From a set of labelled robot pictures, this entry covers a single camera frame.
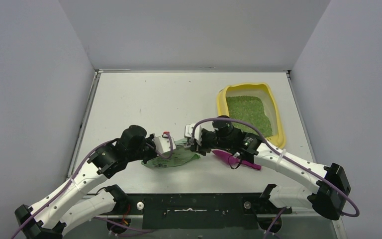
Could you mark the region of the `magenta plastic scoop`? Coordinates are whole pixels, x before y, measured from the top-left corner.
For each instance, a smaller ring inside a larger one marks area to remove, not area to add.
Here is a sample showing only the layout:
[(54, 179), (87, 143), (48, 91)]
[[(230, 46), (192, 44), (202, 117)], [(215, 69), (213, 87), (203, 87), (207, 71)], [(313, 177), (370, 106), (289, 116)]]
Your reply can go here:
[[(212, 153), (215, 155), (216, 158), (218, 158), (219, 160), (222, 160), (225, 164), (229, 166), (238, 166), (238, 163), (240, 161), (238, 158), (234, 158), (230, 153), (227, 153), (221, 150), (213, 150)], [(249, 168), (252, 168), (258, 171), (262, 169), (260, 165), (253, 164), (247, 161), (243, 161), (242, 165), (245, 165)]]

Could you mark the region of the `green cat litter bag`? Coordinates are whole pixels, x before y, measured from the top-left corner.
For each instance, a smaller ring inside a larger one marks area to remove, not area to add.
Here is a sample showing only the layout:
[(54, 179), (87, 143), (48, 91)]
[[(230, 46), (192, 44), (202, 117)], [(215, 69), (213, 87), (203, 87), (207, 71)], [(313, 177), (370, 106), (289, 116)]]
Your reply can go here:
[(147, 161), (146, 163), (141, 162), (141, 164), (147, 168), (171, 168), (183, 166), (191, 161), (200, 159), (200, 155), (184, 148), (186, 144), (186, 139), (175, 140), (176, 149), (173, 151), (173, 155), (169, 159), (164, 159), (162, 157), (156, 157)]

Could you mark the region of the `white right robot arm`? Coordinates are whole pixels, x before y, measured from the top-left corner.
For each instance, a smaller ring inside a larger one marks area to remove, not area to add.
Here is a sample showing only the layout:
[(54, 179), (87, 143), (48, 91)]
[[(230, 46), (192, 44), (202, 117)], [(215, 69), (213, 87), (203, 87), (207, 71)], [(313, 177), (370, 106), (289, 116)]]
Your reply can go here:
[(203, 119), (184, 130), (190, 151), (206, 155), (223, 150), (243, 162), (259, 164), (292, 179), (298, 187), (269, 184), (261, 194), (260, 206), (267, 213), (275, 209), (300, 207), (338, 220), (357, 217), (358, 207), (350, 199), (351, 186), (344, 168), (299, 158), (269, 142), (253, 125), (228, 116)]

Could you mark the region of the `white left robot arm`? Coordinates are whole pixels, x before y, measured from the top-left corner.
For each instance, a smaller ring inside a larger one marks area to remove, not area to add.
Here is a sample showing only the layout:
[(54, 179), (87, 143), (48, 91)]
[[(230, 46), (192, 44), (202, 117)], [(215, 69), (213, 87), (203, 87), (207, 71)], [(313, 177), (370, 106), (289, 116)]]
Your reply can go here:
[(83, 200), (92, 189), (126, 169), (128, 163), (157, 157), (156, 136), (138, 125), (125, 129), (119, 138), (89, 152), (73, 175), (42, 200), (15, 210), (19, 228), (28, 239), (61, 239), (67, 232), (101, 214), (121, 214), (129, 207), (127, 194), (117, 185), (106, 186)]

